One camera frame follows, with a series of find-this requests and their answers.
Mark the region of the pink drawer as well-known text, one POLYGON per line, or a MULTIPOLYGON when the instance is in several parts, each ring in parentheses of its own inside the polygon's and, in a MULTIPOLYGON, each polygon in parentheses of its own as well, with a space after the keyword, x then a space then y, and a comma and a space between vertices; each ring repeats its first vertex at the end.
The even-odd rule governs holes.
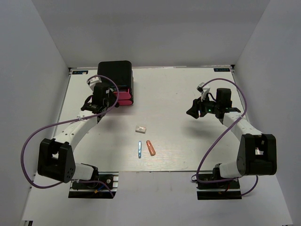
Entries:
POLYGON ((127 87, 119 88, 119 100, 129 100, 132 98, 132 90, 127 87))
POLYGON ((132 105, 132 104, 133 104, 132 99, 119 100, 119 101, 117 102, 117 106, 129 106, 129 105, 132 105))

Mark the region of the pink top drawer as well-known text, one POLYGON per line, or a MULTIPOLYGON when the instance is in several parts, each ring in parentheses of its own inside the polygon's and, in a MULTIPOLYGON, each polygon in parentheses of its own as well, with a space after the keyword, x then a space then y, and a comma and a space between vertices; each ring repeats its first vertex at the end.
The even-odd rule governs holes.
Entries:
POLYGON ((119 100, 129 100, 132 98, 132 90, 127 87, 119 88, 119 100))

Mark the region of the white eraser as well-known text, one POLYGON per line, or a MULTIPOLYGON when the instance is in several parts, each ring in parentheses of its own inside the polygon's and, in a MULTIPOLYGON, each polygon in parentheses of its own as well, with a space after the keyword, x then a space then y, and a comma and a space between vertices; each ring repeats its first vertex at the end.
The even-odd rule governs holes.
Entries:
POLYGON ((136 126, 135 132, 145 134, 145 133, 146 133, 146 127, 143 127, 143 126, 136 126))

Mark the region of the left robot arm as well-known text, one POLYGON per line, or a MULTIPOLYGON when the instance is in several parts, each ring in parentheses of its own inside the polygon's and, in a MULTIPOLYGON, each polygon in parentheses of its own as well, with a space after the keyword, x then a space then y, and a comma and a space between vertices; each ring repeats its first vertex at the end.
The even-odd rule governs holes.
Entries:
POLYGON ((98 124, 108 108, 116 101, 108 83, 98 82, 93 94, 88 97, 79 112, 79 119, 72 122, 63 132, 40 143, 38 174, 60 182, 83 180, 90 188, 99 184, 96 167, 76 163, 73 152, 81 139, 98 124))

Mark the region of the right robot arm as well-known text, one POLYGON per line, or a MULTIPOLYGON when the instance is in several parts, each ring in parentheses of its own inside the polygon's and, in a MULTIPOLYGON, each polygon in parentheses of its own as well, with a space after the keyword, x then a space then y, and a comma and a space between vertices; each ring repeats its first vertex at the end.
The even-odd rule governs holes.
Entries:
POLYGON ((239 141, 235 160, 218 163, 212 175, 197 173, 196 180, 202 184, 214 184, 222 188, 231 180, 243 176, 275 175, 277 171, 277 143, 272 134, 264 134, 252 126, 241 111, 232 106, 231 90, 218 88, 216 98, 210 99, 209 86, 198 88, 201 97, 193 101, 186 112, 195 119, 213 114, 239 141))

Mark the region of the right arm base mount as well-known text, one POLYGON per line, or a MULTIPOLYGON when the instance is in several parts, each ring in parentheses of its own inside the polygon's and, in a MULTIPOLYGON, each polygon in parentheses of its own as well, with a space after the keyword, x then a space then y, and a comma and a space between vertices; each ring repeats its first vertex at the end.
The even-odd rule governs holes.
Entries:
POLYGON ((198 200, 239 200, 242 199, 240 184, 238 180, 224 181, 218 183, 201 183, 202 181, 211 182, 213 180, 221 180, 220 164, 216 164, 212 172, 199 173, 198 176, 194 174, 191 177, 193 183, 197 184, 197 199, 198 200))

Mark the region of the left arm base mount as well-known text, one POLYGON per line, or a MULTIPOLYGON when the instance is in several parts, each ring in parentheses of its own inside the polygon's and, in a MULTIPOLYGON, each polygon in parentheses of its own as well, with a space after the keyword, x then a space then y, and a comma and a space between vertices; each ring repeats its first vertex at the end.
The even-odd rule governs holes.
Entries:
POLYGON ((100 172, 93 168, 90 179, 76 179, 71 181, 68 198, 74 199, 113 199, 119 182, 119 172, 100 172))

